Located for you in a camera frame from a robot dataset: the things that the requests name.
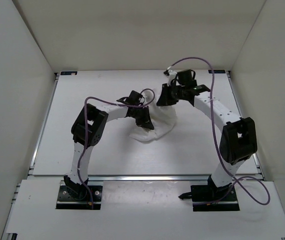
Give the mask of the white skirt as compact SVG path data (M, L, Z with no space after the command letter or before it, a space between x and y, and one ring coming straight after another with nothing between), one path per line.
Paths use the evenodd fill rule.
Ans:
M157 106L161 89L153 88L152 90L155 93L155 99L148 107L154 129L150 130L135 125L129 133L130 138L143 143L158 140L169 133L175 127L178 118L174 106Z

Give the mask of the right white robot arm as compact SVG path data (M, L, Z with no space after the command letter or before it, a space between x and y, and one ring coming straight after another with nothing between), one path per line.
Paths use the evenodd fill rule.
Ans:
M240 166L257 151L255 122L232 112L213 97L210 88L197 83L194 70L166 70L164 75L168 82L162 85L156 105L167 107L180 100L187 101L211 120L213 129L221 132L220 141L214 141L219 164L209 176L205 189L210 199L219 200L228 191Z

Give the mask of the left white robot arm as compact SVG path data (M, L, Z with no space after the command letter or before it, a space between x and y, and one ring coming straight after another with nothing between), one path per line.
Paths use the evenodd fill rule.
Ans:
M74 153L71 169L64 176L64 183L75 199L82 199L90 193L88 187L88 168L91 154L103 136L108 122L133 118L138 127L154 130L149 105L155 100L155 92L151 99L146 100L142 92L131 91L129 96L122 97L116 103L108 102L97 97L87 97L84 105L71 127Z

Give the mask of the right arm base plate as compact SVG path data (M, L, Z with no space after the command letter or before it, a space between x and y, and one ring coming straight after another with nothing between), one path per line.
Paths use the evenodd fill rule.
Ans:
M234 187L213 195L207 185L191 185L194 212L237 212L239 202Z

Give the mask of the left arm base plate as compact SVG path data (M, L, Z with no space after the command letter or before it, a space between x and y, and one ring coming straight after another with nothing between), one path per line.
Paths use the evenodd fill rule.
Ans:
M92 192L93 204L89 193L76 196L67 186L60 185L55 208L58 210L100 210L103 186L89 185L88 187Z

